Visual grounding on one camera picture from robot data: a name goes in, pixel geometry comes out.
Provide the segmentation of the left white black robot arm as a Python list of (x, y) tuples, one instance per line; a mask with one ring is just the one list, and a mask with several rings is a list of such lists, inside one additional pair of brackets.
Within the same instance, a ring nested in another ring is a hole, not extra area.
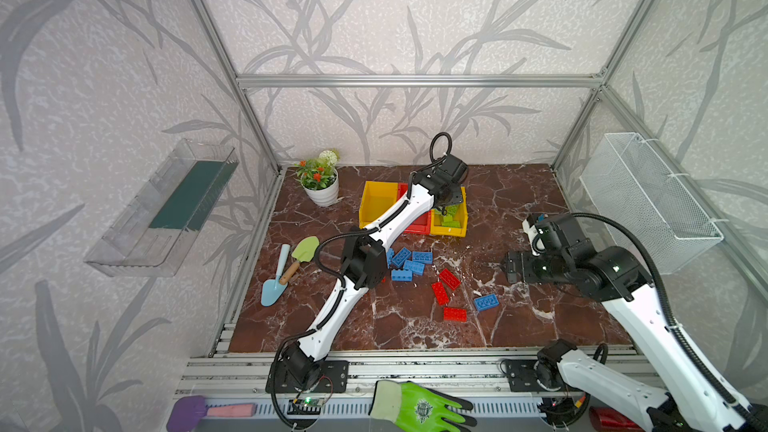
[(461, 186), (467, 171), (468, 165), (451, 154), (434, 159), (411, 173), (406, 193), (377, 219), (318, 245), (313, 260), (336, 283), (308, 329), (281, 341), (269, 373), (270, 392), (278, 390), (279, 366), (298, 391), (309, 391), (320, 382), (322, 366), (347, 317), (359, 300), (387, 275), (387, 252), (391, 246), (421, 215), (461, 204)]

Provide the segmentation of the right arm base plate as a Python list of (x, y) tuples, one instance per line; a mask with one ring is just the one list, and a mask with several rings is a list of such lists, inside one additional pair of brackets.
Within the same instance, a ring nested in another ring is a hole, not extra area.
[(499, 367), (506, 378), (511, 392), (540, 392), (543, 388), (538, 382), (535, 359), (504, 358)]

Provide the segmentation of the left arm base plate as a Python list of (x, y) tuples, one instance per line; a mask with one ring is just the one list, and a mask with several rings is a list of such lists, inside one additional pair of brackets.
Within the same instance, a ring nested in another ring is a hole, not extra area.
[(344, 393), (347, 389), (348, 372), (348, 361), (325, 360), (313, 364), (306, 374), (297, 379), (292, 374), (288, 362), (279, 361), (268, 374), (265, 391), (276, 394)]

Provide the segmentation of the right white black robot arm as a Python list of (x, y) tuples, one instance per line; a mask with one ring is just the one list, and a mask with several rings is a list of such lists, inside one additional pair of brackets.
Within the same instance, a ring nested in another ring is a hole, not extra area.
[(531, 214), (522, 222), (530, 248), (510, 251), (501, 263), (513, 282), (572, 285), (600, 303), (639, 346), (663, 382), (650, 387), (560, 339), (537, 354), (538, 379), (547, 389), (581, 390), (644, 431), (764, 431), (767, 409), (733, 387), (675, 318), (651, 254), (625, 226), (591, 214), (624, 235), (632, 250), (597, 250), (579, 213)]

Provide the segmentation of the green lego brick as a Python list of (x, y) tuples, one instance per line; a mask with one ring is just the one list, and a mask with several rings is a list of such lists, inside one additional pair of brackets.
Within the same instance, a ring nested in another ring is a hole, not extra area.
[(438, 210), (442, 221), (453, 222), (456, 221), (456, 214), (459, 212), (459, 205), (450, 205), (442, 207)]
[(440, 226), (442, 227), (448, 227), (448, 228), (461, 228), (461, 222), (456, 220), (451, 221), (442, 221)]

